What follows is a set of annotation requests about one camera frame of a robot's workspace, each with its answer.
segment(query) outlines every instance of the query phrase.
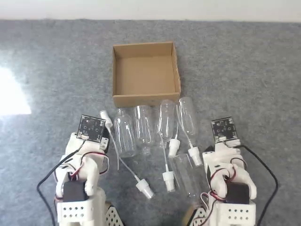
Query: clear plastic bottle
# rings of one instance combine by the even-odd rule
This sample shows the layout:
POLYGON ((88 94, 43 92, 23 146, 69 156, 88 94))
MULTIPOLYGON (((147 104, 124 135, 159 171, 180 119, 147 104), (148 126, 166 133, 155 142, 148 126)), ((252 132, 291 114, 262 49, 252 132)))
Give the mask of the clear plastic bottle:
POLYGON ((185 153, 171 158, 170 164, 181 192, 192 205, 198 207, 203 179, 202 175, 198 174, 199 170, 192 166, 189 156, 185 153))
POLYGON ((118 109, 114 120, 116 143, 121 158, 132 157, 137 154, 135 137, 131 117, 123 109, 118 109))
POLYGON ((163 100, 160 104, 158 117, 158 132, 163 139, 164 146, 172 138, 174 131, 174 102, 163 100))
POLYGON ((179 123, 188 136, 189 142, 195 145, 198 140, 198 121, 192 99, 190 97, 182 97, 179 100, 178 110, 179 123))
POLYGON ((147 105, 136 106, 134 108, 134 119, 137 144, 144 154, 149 155, 155 136, 151 107, 147 105))

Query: black cable on floor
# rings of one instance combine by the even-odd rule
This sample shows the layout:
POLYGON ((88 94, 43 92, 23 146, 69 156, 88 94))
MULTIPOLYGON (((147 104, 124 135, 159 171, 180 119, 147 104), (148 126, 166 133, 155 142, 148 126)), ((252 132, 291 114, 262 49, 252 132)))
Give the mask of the black cable on floor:
POLYGON ((81 146, 74 152, 70 153, 69 155, 67 155, 65 158, 63 158, 58 164, 56 164, 56 166, 54 166, 51 171, 38 183, 37 185, 37 192, 39 193, 41 199, 43 200, 43 202, 45 203, 50 216, 51 216, 51 221, 52 221, 52 225, 55 226, 55 217, 54 214, 51 210, 51 207, 49 205, 49 203, 47 202, 47 199, 45 198, 45 196, 43 195, 42 191, 40 190, 40 186, 50 177, 50 175, 61 165, 63 164, 67 159, 71 158, 73 155, 75 155, 77 152, 80 151, 80 149, 82 148, 82 146, 84 145, 86 140, 84 140, 84 142, 81 144, 81 146))
POLYGON ((249 153, 251 153, 266 169, 267 169, 267 171, 270 173, 270 175, 274 178, 274 180, 275 180, 275 190, 273 191, 273 193, 272 193, 272 195, 270 196, 270 198, 268 199, 268 201, 267 201, 267 203, 265 204, 265 206, 264 206, 264 208, 263 208, 263 210, 262 210, 262 212, 261 212, 261 215, 260 215, 260 217, 259 217, 259 219, 258 219, 258 222, 257 222, 257 226, 260 226, 260 224, 261 224, 261 222, 262 222, 262 220, 263 220, 263 217, 264 217, 264 215, 265 215, 265 213, 266 213, 266 211, 267 211, 267 209, 268 209, 268 207, 269 207, 269 205, 270 205, 270 203, 272 202, 272 200, 273 200, 273 198, 275 197, 275 195, 276 195, 276 193, 277 193, 277 191, 278 191, 278 188, 279 188, 279 183, 278 183, 278 180, 277 180, 277 178, 276 178, 276 176, 274 175, 274 173, 272 172, 272 170, 261 160, 261 158, 259 158, 259 156, 255 153, 255 152, 253 152, 250 148, 248 148, 247 146, 245 146, 245 145, 238 145, 238 146, 236 146, 236 147, 234 147, 234 148, 241 148, 241 147, 243 147, 244 149, 246 149, 249 153))

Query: open cardboard box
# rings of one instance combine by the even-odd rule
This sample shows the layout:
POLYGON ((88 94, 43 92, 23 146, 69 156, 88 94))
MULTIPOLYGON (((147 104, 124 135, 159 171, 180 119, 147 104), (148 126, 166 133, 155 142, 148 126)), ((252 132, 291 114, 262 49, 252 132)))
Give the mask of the open cardboard box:
POLYGON ((116 107, 178 101, 181 82, 173 42, 113 46, 113 99, 116 107))

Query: white spray nozzle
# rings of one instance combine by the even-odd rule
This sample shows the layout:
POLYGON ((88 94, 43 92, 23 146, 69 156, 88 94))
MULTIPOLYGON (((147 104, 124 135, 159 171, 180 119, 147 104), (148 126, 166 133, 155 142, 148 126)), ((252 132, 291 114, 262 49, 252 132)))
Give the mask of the white spray nozzle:
POLYGON ((154 196, 154 193, 145 179, 140 180, 136 184, 136 187, 146 196, 147 199, 151 199, 154 196))
POLYGON ((171 139, 169 142, 168 157, 174 158, 177 155, 177 151, 180 147, 180 141, 178 139, 171 139))
POLYGON ((174 192, 174 172, 173 171, 168 171, 165 173, 162 173, 163 179, 165 181, 166 189, 168 192, 174 192))
POLYGON ((201 157, 199 156, 198 147, 193 147, 193 148, 189 149, 188 153, 196 166, 202 165, 202 160, 201 160, 201 157))
POLYGON ((105 119, 105 126, 107 128, 111 128, 113 126, 112 120, 110 119, 108 112, 106 110, 102 110, 99 112, 100 117, 102 119, 105 119))

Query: circuit board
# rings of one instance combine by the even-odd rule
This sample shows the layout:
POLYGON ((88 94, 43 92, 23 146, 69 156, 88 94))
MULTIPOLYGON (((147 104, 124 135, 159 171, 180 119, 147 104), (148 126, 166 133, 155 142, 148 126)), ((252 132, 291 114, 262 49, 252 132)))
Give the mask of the circuit board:
POLYGON ((211 127, 215 143, 237 139, 232 117, 212 120, 211 127))
POLYGON ((104 125, 104 119, 82 114, 76 138, 100 143, 103 136, 104 125))

